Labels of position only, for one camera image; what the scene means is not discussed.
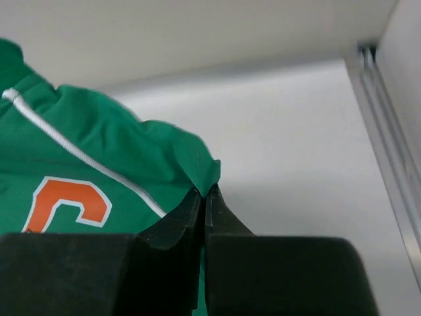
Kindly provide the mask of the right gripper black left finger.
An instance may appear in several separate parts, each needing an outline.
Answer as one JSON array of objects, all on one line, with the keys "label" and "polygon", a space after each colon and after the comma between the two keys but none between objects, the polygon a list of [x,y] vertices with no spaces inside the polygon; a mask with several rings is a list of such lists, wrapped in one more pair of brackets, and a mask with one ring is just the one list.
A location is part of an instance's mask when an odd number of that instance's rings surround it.
[{"label": "right gripper black left finger", "polygon": [[2,315],[191,315],[203,243],[191,190],[138,234],[6,234]]}]

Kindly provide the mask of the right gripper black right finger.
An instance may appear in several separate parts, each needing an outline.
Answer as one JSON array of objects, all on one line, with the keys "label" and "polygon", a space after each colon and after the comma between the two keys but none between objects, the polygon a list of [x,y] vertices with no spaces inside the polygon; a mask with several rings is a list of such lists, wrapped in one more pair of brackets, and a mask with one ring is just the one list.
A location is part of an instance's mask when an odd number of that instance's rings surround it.
[{"label": "right gripper black right finger", "polygon": [[228,208],[218,186],[205,206],[209,315],[377,315],[353,245],[323,236],[258,236]]}]

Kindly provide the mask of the green jacket with grey lining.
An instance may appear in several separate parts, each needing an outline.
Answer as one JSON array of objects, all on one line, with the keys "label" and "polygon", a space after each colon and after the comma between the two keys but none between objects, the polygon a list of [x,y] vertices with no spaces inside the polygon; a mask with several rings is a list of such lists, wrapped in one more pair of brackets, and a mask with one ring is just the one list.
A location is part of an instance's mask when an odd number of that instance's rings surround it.
[{"label": "green jacket with grey lining", "polygon": [[221,163],[199,136],[109,96],[54,86],[1,40],[1,233],[138,233]]}]

